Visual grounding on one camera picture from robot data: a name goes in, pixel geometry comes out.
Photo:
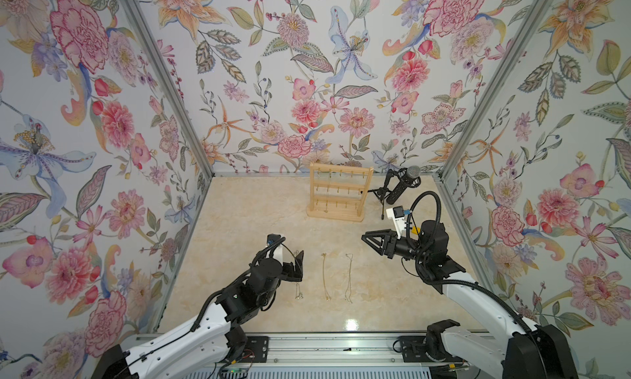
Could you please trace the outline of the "wooden jewelry display stand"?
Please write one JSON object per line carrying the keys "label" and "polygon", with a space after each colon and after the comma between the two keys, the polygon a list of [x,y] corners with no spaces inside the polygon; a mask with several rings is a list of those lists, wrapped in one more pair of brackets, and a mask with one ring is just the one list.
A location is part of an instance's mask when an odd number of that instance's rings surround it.
{"label": "wooden jewelry display stand", "polygon": [[374,170],[312,163],[307,216],[335,221],[362,222]]}

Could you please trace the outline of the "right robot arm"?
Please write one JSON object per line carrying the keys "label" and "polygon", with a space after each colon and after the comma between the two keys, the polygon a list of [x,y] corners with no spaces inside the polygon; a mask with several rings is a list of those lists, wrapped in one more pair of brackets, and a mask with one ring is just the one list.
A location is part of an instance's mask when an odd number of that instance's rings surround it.
{"label": "right robot arm", "polygon": [[540,325],[476,282],[448,254],[449,236],[437,221],[424,221],[417,239],[402,231],[368,231],[362,241],[382,257],[414,264],[419,279],[473,316],[489,338],[453,319],[427,327],[422,351],[434,362],[462,359],[493,378],[576,378],[578,371],[564,333]]}

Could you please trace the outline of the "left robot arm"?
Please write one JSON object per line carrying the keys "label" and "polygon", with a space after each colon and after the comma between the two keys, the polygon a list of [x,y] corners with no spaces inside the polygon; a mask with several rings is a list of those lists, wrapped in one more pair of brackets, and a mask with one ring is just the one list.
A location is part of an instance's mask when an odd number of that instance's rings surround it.
{"label": "left robot arm", "polygon": [[283,282],[302,281],[304,252],[292,262],[264,256],[247,274],[213,293],[195,318],[142,345],[113,346],[93,378],[183,378],[206,364],[230,363],[246,349],[242,325],[269,310]]}

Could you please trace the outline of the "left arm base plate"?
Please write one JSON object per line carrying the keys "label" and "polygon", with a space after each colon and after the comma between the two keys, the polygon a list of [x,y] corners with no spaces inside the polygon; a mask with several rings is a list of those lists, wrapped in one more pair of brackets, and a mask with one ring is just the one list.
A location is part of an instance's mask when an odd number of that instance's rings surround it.
{"label": "left arm base plate", "polygon": [[264,364],[268,360],[269,336],[235,336],[228,339],[228,353],[223,364]]}

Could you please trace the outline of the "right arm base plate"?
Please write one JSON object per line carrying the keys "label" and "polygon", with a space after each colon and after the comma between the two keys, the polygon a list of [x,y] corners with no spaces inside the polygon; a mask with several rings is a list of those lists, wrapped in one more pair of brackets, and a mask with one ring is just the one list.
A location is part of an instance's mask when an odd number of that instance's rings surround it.
{"label": "right arm base plate", "polygon": [[392,345],[393,351],[402,355],[405,363],[461,364],[463,359],[441,351],[436,340],[425,335],[400,336]]}

